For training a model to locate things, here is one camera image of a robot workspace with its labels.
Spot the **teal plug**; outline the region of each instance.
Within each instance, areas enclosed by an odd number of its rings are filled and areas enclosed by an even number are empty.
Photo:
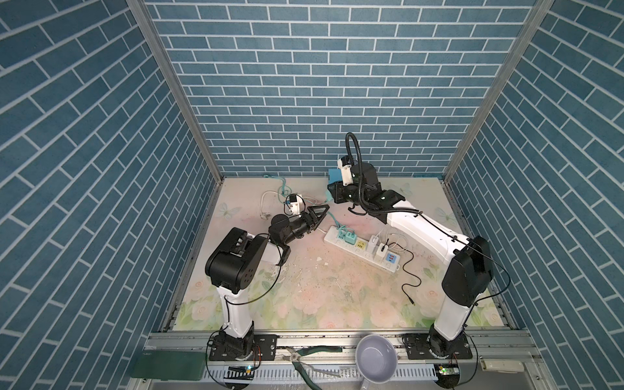
[[[353,232],[346,232],[344,234],[344,241],[346,243],[349,243],[351,245],[355,245],[355,241],[358,239],[358,236],[355,235],[355,233]]]

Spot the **power strip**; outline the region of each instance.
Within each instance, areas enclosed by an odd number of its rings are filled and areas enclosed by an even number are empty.
[[[343,238],[338,237],[338,229],[335,226],[329,228],[324,240],[382,270],[395,273],[399,269],[399,262],[401,261],[399,255],[388,251],[388,248],[383,251],[373,250],[373,253],[370,253],[366,250],[368,245],[370,245],[369,242],[361,237],[356,238],[355,244],[349,244]],[[384,256],[376,256],[375,253],[377,252],[383,253]]]

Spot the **white plug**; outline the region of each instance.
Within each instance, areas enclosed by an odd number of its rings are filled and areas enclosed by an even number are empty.
[[[379,236],[372,236],[371,239],[368,241],[368,246],[366,247],[366,251],[368,253],[373,253],[375,251],[375,246],[377,246],[378,242],[379,242]]]
[[[381,257],[382,259],[385,259],[387,254],[388,246],[386,244],[379,244],[379,248],[377,248],[377,253],[375,253],[375,257]]]

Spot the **pan handle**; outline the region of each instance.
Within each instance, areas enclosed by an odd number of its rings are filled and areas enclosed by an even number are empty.
[[[368,390],[368,386],[371,384],[371,382],[368,379],[364,379],[362,381],[362,385],[359,387],[359,390]]]

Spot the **brick wallpaper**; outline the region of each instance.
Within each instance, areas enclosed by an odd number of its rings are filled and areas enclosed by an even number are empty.
[[[0,2],[0,389],[117,389],[213,179],[124,0]]]
[[[560,389],[623,388],[623,20],[556,0],[451,182]]]
[[[534,0],[149,0],[227,175],[440,176]]]

